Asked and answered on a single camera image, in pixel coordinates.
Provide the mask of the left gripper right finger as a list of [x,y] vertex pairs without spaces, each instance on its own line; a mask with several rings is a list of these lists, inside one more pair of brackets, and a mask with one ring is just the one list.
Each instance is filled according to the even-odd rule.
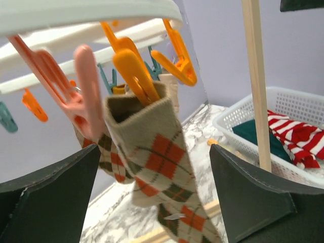
[[210,160],[229,242],[323,242],[323,189],[254,166],[219,145]]

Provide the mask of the wooden hanger rack frame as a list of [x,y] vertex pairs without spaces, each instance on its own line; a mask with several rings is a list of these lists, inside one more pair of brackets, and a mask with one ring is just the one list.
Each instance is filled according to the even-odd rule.
[[271,172],[260,5],[258,0],[243,0],[241,5],[247,42],[259,162],[261,169]]

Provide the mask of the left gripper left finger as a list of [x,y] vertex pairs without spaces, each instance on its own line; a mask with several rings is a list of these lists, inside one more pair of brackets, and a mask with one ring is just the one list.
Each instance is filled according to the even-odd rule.
[[100,155],[89,145],[1,183],[1,242],[79,242]]

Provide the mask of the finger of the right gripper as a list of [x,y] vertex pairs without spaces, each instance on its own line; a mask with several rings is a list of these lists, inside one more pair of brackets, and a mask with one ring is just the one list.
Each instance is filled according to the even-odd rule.
[[281,0],[280,1],[281,12],[320,9],[323,7],[324,7],[324,0]]

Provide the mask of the white round clip hanger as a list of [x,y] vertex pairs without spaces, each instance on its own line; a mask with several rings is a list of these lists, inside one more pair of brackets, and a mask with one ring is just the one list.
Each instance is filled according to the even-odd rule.
[[141,49],[163,40],[164,19],[182,27],[174,1],[1,1],[1,36],[19,34],[30,49],[52,54],[101,42],[102,21]]

